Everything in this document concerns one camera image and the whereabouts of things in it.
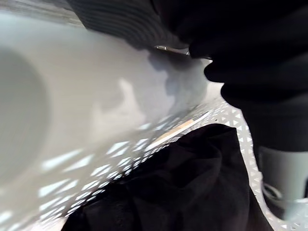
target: black clothing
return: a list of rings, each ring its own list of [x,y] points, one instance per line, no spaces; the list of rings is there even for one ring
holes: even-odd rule
[[[272,231],[248,181],[235,128],[197,129],[111,183],[62,231]]]
[[[211,57],[206,77],[240,108],[258,147],[308,151],[306,0],[152,0],[168,29]]]

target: white curved object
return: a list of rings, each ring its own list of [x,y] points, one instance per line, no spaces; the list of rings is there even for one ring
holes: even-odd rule
[[[219,97],[207,64],[0,14],[0,230],[61,217],[138,163]]]

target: black knit fabric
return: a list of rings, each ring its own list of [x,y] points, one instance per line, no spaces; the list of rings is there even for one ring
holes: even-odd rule
[[[107,186],[62,231],[271,231],[249,187],[235,128],[180,138]]]

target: black sleeve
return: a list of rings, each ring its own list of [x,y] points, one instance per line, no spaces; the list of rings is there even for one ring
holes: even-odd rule
[[[153,0],[206,77],[242,110],[256,148],[308,150],[306,0]]]

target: dark cloth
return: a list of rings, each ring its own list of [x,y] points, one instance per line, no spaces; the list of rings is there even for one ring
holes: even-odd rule
[[[272,231],[249,187],[235,128],[184,135],[111,183],[62,231]]]
[[[213,59],[205,75],[242,110],[255,155],[308,150],[307,0],[152,1],[193,58]]]

